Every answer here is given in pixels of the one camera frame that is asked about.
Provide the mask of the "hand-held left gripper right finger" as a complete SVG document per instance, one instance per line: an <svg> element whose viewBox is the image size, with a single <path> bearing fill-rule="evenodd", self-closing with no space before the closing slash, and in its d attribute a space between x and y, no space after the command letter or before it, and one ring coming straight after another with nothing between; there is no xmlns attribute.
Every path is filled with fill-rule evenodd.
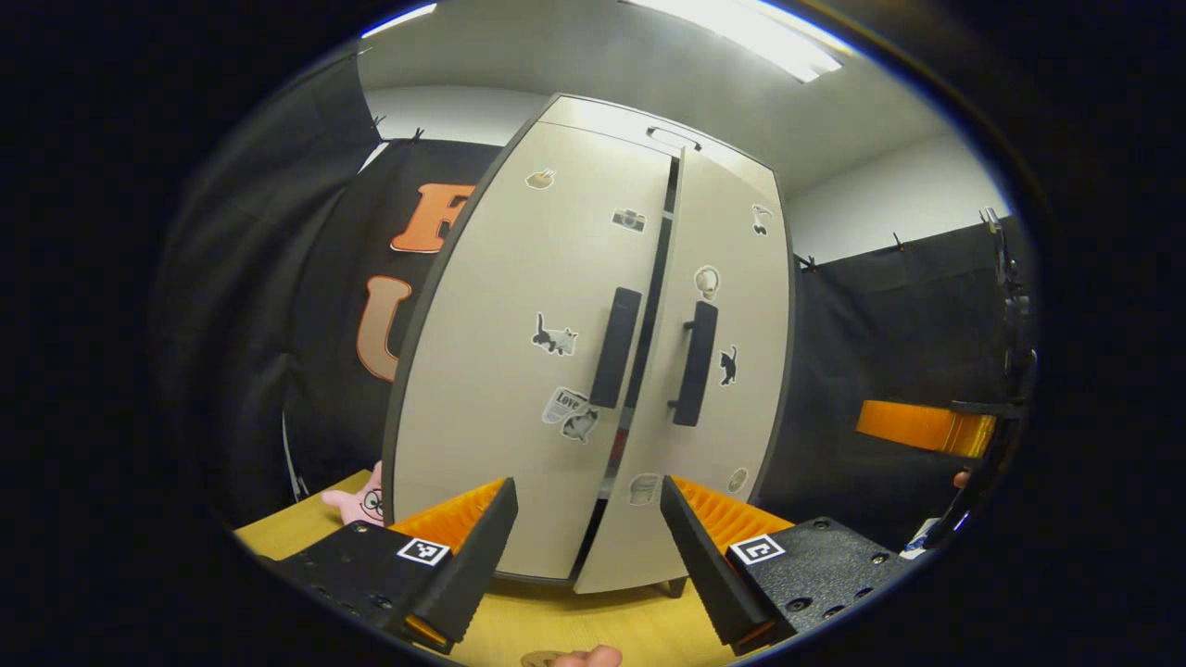
<svg viewBox="0 0 1186 667"><path fill-rule="evenodd" d="M710 624L738 656L852 615L914 565L836 519L792 523L672 474L659 508Z"/></svg>

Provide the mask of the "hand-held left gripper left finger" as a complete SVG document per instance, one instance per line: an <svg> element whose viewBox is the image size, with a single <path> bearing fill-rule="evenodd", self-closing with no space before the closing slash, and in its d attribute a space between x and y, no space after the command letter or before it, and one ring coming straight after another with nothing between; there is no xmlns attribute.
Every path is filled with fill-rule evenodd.
<svg viewBox="0 0 1186 667"><path fill-rule="evenodd" d="M518 514L500 477L390 526L357 516L282 559L261 563L345 616L449 654L465 637Z"/></svg>

